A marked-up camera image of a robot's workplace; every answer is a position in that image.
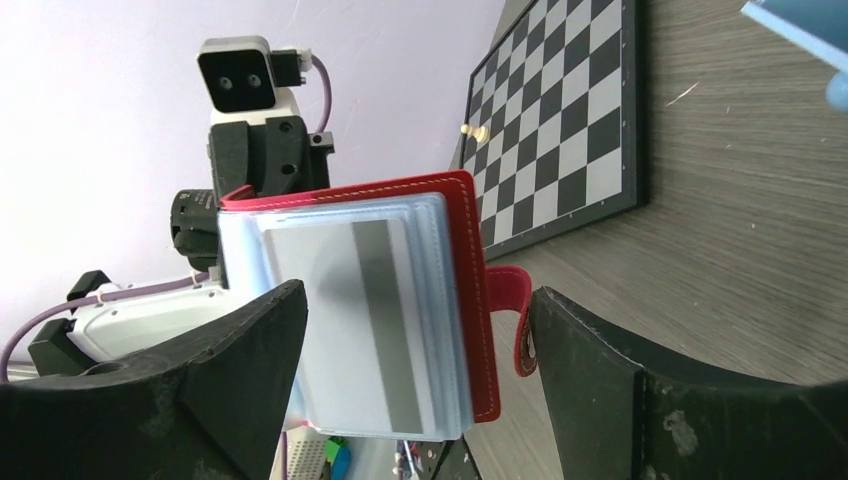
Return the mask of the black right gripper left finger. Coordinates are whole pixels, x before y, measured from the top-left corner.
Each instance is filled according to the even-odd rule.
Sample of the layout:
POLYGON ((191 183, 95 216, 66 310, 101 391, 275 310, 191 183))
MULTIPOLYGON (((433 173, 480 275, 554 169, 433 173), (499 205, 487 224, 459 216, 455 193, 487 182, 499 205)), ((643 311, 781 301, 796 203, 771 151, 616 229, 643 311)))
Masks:
POLYGON ((308 307, 289 280, 166 342, 1 388, 5 479, 266 479, 308 307))

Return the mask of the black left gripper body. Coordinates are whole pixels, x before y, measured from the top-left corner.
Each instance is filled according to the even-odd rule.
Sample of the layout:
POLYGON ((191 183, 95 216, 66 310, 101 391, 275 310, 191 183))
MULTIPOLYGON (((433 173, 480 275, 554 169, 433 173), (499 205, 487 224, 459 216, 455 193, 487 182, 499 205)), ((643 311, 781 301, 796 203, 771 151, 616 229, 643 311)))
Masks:
POLYGON ((330 186, 327 157, 335 152, 330 132, 310 132, 299 116, 272 117, 251 125, 241 120, 210 128, 207 153, 211 189, 179 191, 172 202, 170 233, 181 255, 216 255, 220 199, 240 187, 259 197, 330 186))

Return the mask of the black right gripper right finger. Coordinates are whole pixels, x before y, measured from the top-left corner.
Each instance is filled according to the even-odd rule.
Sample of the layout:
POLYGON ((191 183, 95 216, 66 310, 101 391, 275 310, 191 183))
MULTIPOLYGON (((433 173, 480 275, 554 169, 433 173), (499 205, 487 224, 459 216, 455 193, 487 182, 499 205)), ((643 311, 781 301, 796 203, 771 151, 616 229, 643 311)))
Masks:
POLYGON ((797 385, 695 360, 556 290, 529 320, 567 479, 843 479, 847 384, 797 385))

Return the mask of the white card with grey stripe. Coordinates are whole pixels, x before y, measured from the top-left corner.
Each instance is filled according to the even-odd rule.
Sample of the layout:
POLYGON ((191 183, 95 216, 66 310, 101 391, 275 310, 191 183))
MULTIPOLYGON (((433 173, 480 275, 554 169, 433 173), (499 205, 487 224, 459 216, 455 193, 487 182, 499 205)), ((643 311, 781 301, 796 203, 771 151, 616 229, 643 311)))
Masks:
POLYGON ((309 422, 354 435, 434 432, 405 221, 301 224, 263 239, 272 272, 305 285, 298 382, 309 422))

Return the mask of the red leather card holder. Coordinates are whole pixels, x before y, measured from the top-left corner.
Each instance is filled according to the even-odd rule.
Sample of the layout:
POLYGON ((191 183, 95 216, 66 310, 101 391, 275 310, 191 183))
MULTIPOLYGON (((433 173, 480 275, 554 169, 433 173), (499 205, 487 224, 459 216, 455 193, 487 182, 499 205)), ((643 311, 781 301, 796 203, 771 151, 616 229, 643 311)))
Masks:
POLYGON ((526 318, 532 281, 486 265, 470 173, 273 197, 242 186, 218 227, 233 292, 304 285, 286 429, 444 441, 500 417, 492 315, 526 318))

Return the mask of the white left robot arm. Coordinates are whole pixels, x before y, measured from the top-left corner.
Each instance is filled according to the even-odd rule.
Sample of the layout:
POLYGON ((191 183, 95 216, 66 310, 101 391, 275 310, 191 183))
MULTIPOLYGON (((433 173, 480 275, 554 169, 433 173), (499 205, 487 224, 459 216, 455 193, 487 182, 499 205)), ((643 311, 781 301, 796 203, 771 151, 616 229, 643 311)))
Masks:
POLYGON ((28 345, 41 376, 77 375, 98 363, 144 350, 227 315, 244 304, 228 289, 217 214, 223 195, 247 185, 259 197, 329 187, 327 157, 335 150, 324 115, 309 130, 296 115, 270 114, 251 124, 217 121, 207 150, 214 186, 179 191, 170 233, 191 274, 158 284, 118 284, 103 271, 84 273, 65 303, 17 333, 38 332, 28 345))

